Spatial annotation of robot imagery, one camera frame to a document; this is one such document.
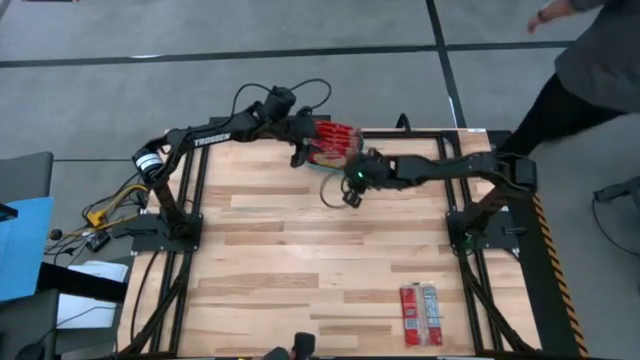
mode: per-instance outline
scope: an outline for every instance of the gray jacket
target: gray jacket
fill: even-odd
[[[640,112],[640,0],[570,1],[577,11],[604,7],[556,59],[560,81],[591,104]]]

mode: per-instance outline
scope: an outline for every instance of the wooden tabletop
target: wooden tabletop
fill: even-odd
[[[485,132],[461,130],[460,140],[465,154],[489,149]],[[365,146],[438,158],[430,139],[366,140]],[[191,268],[180,356],[263,355],[276,346],[290,347],[301,331],[316,335],[317,355],[473,353],[460,271],[444,221],[442,181],[402,192],[368,191],[358,210],[330,209],[318,195],[327,172],[290,168],[293,149],[285,143],[231,142],[209,151],[201,209],[205,225]],[[196,153],[194,165],[198,158]],[[181,173],[178,169],[171,178],[174,194]],[[331,203],[341,203],[339,180],[328,183]],[[469,184],[475,200],[491,189],[480,179]],[[459,187],[456,194],[461,205]],[[502,250],[485,256],[496,305],[525,341],[539,346],[520,265]],[[133,304],[150,258],[135,259],[120,348],[129,343]],[[136,332],[155,309],[164,262],[160,254],[151,268]],[[420,281],[437,289],[442,346],[405,346],[399,288]],[[478,309],[490,348],[486,315]],[[172,309],[166,319],[161,349],[168,347]]]

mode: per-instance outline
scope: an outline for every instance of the wooden table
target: wooden table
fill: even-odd
[[[489,149],[485,132],[460,130],[459,136],[465,154]],[[438,158],[434,140],[367,140],[365,146]],[[287,144],[258,140],[209,151],[204,233],[191,268],[180,356],[263,355],[275,346],[290,347],[300,331],[317,336],[317,355],[473,354],[458,262],[444,221],[442,181],[402,192],[368,191],[360,209],[336,210],[318,196],[327,173],[290,168],[293,150]],[[179,174],[180,169],[171,180],[174,194]],[[480,179],[469,184],[475,200],[491,189]],[[338,188],[336,177],[329,182],[328,201],[340,204]],[[129,343],[132,308],[150,257],[139,255],[133,265],[120,348]],[[485,257],[496,305],[522,338],[538,347],[520,265],[502,250],[485,251]],[[164,259],[160,254],[151,268],[136,332],[155,309]],[[417,281],[437,288],[442,346],[405,346],[398,289]],[[486,315],[478,308],[490,348]],[[166,319],[173,319],[172,310]],[[167,348],[170,323],[165,321],[161,349]]]

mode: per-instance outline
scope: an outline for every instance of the yellow warning tape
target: yellow warning tape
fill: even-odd
[[[533,208],[538,215],[540,230],[542,231],[542,235],[544,236],[544,242],[547,245],[547,253],[549,254],[551,266],[553,266],[556,280],[558,281],[558,288],[562,293],[562,300],[565,303],[565,308],[567,310],[567,315],[569,316],[569,322],[571,323],[571,328],[573,329],[573,335],[576,340],[576,344],[578,345],[580,356],[586,357],[589,355],[589,353],[584,342],[584,335],[582,335],[582,329],[580,328],[580,323],[578,322],[578,318],[576,317],[576,313],[574,311],[573,302],[571,301],[569,289],[567,288],[567,282],[564,279],[564,274],[562,273],[562,268],[560,267],[560,260],[558,259],[556,247],[553,243],[553,240],[551,239],[551,231],[549,230],[549,225],[547,224],[547,220],[544,216],[544,211],[542,210],[542,202],[535,195],[533,196],[533,205]]]

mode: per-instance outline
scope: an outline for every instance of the gray floor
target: gray floor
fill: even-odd
[[[593,19],[585,14],[541,28],[535,36],[525,34],[528,17],[544,2],[436,0],[449,44],[571,40]],[[0,21],[0,61],[430,44],[434,35],[422,0],[14,0]],[[451,53],[467,125],[514,129],[560,51]],[[55,163],[54,226],[69,229],[80,225],[85,204],[133,173],[127,159],[164,128],[226,115],[233,93],[245,82],[292,85],[317,76],[334,87],[323,112],[338,121],[388,126],[406,112],[415,127],[454,126],[433,52],[2,68],[0,154],[50,150],[58,160],[116,160]],[[312,103],[323,91],[309,87],[299,99]],[[240,103],[263,96],[248,91]],[[590,210],[593,190],[637,175],[639,120],[621,118],[533,154],[540,196],[594,356],[633,359],[640,353],[638,259],[606,242]],[[615,239],[640,250],[634,242],[638,213],[630,200],[598,210]],[[129,246],[113,241],[96,256],[82,258],[119,258]]]

